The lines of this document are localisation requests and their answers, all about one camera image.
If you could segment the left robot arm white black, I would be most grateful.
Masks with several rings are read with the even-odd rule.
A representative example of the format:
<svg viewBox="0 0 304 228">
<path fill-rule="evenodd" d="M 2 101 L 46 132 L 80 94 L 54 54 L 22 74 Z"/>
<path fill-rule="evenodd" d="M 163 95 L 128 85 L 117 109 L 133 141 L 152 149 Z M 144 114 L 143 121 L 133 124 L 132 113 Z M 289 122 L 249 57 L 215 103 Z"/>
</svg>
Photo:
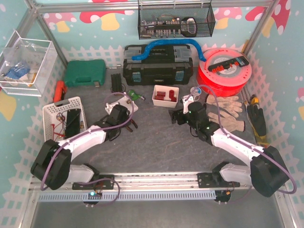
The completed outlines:
<svg viewBox="0 0 304 228">
<path fill-rule="evenodd" d="M 93 185 L 99 172 L 89 164 L 73 165 L 72 161 L 88 149 L 113 140 L 127 127 L 133 111 L 116 104 L 110 114 L 95 122 L 87 130 L 62 141 L 52 139 L 43 143 L 30 172 L 41 181 L 40 189 L 57 190 L 65 183 Z"/>
</svg>

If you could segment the white rectangular parts tray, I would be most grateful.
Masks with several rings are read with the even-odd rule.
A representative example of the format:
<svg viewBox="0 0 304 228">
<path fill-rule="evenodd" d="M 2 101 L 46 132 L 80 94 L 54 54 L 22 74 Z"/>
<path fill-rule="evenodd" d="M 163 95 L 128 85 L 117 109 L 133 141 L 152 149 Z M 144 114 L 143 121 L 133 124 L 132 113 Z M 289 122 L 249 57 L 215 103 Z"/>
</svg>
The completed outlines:
<svg viewBox="0 0 304 228">
<path fill-rule="evenodd" d="M 179 88 L 174 86 L 155 85 L 152 102 L 154 106 L 175 108 L 178 103 Z"/>
</svg>

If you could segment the red springs in tray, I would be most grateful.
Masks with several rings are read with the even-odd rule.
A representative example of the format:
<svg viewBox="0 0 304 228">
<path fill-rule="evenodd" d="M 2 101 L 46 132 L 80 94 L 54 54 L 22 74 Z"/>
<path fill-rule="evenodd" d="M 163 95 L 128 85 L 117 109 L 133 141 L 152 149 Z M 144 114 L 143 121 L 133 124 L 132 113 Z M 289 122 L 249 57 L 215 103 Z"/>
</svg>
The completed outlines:
<svg viewBox="0 0 304 228">
<path fill-rule="evenodd" d="M 166 96 L 166 92 L 157 91 L 154 99 L 163 101 L 165 99 L 165 96 Z"/>
</svg>

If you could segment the upper beige work glove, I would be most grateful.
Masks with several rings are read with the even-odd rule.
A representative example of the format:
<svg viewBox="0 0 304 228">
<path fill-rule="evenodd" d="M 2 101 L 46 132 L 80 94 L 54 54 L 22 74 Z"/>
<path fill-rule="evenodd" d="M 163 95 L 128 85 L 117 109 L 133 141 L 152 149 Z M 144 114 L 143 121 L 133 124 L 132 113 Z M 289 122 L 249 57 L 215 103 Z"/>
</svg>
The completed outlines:
<svg viewBox="0 0 304 228">
<path fill-rule="evenodd" d="M 213 95 L 207 96 L 207 104 L 219 106 L 220 108 L 226 110 L 233 117 L 238 118 L 239 113 L 243 112 L 242 103 L 238 101 L 238 96 L 230 97 L 215 97 Z"/>
</svg>

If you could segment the beige work glove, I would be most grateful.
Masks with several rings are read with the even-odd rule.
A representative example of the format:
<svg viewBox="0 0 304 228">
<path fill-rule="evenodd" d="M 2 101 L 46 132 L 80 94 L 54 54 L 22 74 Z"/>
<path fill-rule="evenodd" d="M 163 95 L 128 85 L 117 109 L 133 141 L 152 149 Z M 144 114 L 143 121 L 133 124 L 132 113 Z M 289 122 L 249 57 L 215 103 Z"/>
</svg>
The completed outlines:
<svg viewBox="0 0 304 228">
<path fill-rule="evenodd" d="M 207 96 L 207 104 L 219 106 L 220 108 L 226 110 L 233 117 L 238 118 L 239 113 L 243 112 L 242 103 L 238 101 L 238 96 L 230 97 L 215 97 L 213 95 Z"/>
<path fill-rule="evenodd" d="M 220 111 L 220 122 L 221 125 L 228 130 L 229 132 L 240 131 L 243 132 L 245 130 L 245 122 L 239 121 L 232 115 L 226 113 L 225 111 Z M 208 113 L 209 120 L 219 124 L 218 114 L 216 113 Z"/>
</svg>

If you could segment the lower beige work glove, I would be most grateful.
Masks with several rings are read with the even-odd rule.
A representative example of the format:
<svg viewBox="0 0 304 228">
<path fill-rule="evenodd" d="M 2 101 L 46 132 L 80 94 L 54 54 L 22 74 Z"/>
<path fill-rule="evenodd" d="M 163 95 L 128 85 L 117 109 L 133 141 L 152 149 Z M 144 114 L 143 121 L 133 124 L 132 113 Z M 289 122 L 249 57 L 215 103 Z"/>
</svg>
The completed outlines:
<svg viewBox="0 0 304 228">
<path fill-rule="evenodd" d="M 220 122 L 221 125 L 228 130 L 229 132 L 240 131 L 243 132 L 245 130 L 245 122 L 239 121 L 232 115 L 226 113 L 225 111 L 220 111 Z M 218 114 L 216 113 L 208 113 L 209 120 L 219 124 Z"/>
</svg>

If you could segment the red filament spool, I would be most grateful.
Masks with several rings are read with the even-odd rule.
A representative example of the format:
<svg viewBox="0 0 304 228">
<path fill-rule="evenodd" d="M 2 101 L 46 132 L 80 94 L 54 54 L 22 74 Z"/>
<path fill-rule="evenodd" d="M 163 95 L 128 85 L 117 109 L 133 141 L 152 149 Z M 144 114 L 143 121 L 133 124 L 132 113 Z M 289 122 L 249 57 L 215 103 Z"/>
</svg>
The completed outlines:
<svg viewBox="0 0 304 228">
<path fill-rule="evenodd" d="M 199 85 L 206 85 L 202 88 L 206 93 L 212 91 L 216 96 L 228 97 L 237 95 L 248 82 L 252 74 L 251 64 L 244 67 L 233 66 L 230 69 L 212 73 L 208 66 L 223 62 L 232 58 L 244 56 L 242 53 L 230 48 L 212 48 L 204 52 L 206 61 L 200 61 L 196 80 Z"/>
</svg>

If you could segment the black battery holder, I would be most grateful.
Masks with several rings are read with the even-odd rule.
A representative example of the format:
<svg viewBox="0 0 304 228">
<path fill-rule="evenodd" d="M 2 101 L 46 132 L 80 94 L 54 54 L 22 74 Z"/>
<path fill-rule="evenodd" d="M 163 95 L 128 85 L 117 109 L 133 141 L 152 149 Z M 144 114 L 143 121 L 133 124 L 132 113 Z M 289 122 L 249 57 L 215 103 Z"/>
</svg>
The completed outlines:
<svg viewBox="0 0 304 228">
<path fill-rule="evenodd" d="M 121 82 L 121 75 L 120 74 L 112 74 L 111 75 L 111 91 L 114 92 L 122 92 L 123 87 L 122 87 L 122 82 Z"/>
</svg>

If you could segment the black red terminal strip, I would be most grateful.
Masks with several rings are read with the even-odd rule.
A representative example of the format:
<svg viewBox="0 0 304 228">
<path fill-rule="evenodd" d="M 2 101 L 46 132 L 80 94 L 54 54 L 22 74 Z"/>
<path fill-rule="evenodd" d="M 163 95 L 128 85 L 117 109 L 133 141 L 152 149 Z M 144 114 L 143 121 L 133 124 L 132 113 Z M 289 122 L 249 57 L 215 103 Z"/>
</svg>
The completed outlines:
<svg viewBox="0 0 304 228">
<path fill-rule="evenodd" d="M 219 71 L 230 69 L 233 66 L 245 67 L 249 65 L 249 61 L 244 56 L 239 56 L 232 58 L 223 62 L 219 62 L 213 65 L 208 66 L 208 71 L 216 73 Z"/>
</svg>

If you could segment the black device in basket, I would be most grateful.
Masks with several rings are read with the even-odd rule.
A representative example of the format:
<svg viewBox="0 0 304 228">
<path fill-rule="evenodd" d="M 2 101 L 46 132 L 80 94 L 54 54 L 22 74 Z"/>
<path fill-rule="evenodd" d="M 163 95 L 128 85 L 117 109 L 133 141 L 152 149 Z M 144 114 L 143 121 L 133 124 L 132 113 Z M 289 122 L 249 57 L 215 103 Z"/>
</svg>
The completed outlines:
<svg viewBox="0 0 304 228">
<path fill-rule="evenodd" d="M 80 109 L 70 109 L 67 112 L 65 139 L 80 133 Z"/>
</svg>

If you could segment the white perforated plastic basket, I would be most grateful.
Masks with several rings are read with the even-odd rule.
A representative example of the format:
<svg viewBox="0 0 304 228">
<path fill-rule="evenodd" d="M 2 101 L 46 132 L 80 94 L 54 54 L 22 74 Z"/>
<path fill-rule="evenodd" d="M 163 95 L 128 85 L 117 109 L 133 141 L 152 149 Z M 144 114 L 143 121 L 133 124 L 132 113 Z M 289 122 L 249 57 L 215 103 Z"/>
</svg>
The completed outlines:
<svg viewBox="0 0 304 228">
<path fill-rule="evenodd" d="M 60 141 L 65 137 L 67 112 L 80 109 L 80 132 L 87 129 L 86 116 L 81 99 L 78 96 L 52 103 L 43 107 L 44 140 Z"/>
</svg>

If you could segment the blue white work glove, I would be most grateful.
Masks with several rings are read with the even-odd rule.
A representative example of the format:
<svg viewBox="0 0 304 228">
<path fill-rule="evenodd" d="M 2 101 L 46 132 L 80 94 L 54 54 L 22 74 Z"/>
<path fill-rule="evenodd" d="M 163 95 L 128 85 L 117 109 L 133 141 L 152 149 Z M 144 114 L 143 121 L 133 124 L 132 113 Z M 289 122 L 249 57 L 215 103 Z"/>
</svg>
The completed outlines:
<svg viewBox="0 0 304 228">
<path fill-rule="evenodd" d="M 18 62 L 8 70 L 5 77 L 13 80 L 20 80 L 22 77 L 27 76 L 29 72 L 30 67 L 26 62 Z"/>
</svg>

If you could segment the red handled pliers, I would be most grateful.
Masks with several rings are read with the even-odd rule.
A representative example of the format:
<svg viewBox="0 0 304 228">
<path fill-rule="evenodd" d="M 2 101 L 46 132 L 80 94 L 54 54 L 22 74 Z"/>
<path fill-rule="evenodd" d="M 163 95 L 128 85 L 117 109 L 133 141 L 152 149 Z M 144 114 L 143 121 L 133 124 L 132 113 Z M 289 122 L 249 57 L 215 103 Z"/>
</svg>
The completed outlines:
<svg viewBox="0 0 304 228">
<path fill-rule="evenodd" d="M 133 119 L 131 119 L 127 124 L 126 124 L 126 126 L 125 126 L 125 128 L 129 131 L 129 132 L 133 132 L 133 127 L 135 128 L 135 129 L 138 129 L 138 125 L 137 125 L 137 123 L 133 120 Z"/>
</svg>

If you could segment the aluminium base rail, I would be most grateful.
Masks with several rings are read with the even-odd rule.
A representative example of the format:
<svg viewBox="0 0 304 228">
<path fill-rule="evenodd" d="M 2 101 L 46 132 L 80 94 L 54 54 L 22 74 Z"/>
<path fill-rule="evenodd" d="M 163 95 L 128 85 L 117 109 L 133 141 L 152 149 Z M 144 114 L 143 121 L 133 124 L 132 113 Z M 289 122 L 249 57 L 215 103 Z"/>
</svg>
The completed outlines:
<svg viewBox="0 0 304 228">
<path fill-rule="evenodd" d="M 101 174 L 97 178 L 103 180 L 102 190 L 116 190 L 114 181 L 122 190 L 233 190 L 249 187 L 245 182 L 215 181 L 215 174 L 209 172 L 148 172 L 148 173 L 115 173 Z"/>
</svg>

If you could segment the clear acrylic wall box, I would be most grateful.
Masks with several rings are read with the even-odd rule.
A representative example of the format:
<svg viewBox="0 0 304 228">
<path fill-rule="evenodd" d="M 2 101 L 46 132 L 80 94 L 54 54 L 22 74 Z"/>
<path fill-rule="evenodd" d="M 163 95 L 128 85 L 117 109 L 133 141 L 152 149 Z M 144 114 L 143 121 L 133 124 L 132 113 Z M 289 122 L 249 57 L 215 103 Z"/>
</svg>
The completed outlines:
<svg viewBox="0 0 304 228">
<path fill-rule="evenodd" d="M 11 41 L 1 52 L 0 88 L 8 95 L 41 97 L 57 60 L 53 42 L 22 38 L 17 31 Z"/>
</svg>

